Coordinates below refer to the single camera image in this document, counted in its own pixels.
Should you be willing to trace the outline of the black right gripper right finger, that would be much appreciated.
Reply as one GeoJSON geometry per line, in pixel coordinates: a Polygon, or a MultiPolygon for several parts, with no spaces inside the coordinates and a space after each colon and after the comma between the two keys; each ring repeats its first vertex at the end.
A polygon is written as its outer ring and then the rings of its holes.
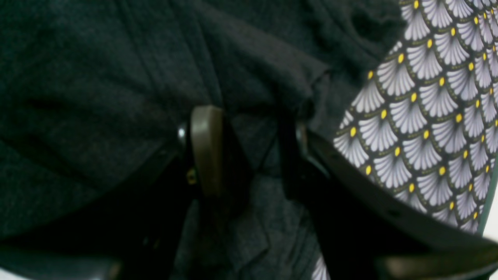
{"type": "Polygon", "coordinates": [[[282,179],[309,212],[333,280],[483,280],[497,243],[444,225],[375,186],[328,141],[279,113],[282,179]]]}

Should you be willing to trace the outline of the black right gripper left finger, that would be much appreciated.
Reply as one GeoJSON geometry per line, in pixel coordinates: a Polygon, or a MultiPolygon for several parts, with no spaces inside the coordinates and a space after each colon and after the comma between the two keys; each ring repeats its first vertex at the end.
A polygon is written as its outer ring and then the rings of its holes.
{"type": "Polygon", "coordinates": [[[198,106],[117,188],[60,219],[1,241],[1,270],[22,280],[162,280],[196,198],[226,192],[221,108],[198,106]]]}

